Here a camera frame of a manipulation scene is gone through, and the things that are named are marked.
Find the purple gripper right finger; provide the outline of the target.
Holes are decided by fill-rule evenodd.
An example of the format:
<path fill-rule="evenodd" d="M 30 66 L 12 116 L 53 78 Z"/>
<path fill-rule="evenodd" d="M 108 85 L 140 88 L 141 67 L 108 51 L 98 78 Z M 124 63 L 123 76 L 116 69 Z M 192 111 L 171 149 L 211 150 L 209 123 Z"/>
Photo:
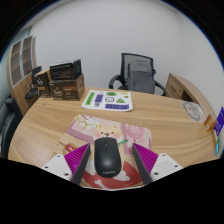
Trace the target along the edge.
<path fill-rule="evenodd" d="M 144 185 L 182 169 L 182 166 L 168 154 L 156 154 L 136 143 L 132 144 L 132 154 Z"/>

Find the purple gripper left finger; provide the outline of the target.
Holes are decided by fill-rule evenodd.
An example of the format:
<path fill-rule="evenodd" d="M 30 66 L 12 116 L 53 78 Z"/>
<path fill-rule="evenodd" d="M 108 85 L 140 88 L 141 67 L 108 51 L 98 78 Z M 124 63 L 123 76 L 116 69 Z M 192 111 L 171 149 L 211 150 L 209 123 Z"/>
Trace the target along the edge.
<path fill-rule="evenodd" d="M 42 167 L 42 169 L 79 185 L 82 180 L 89 156 L 90 145 L 86 144 L 66 154 L 65 156 L 56 154 Z"/>

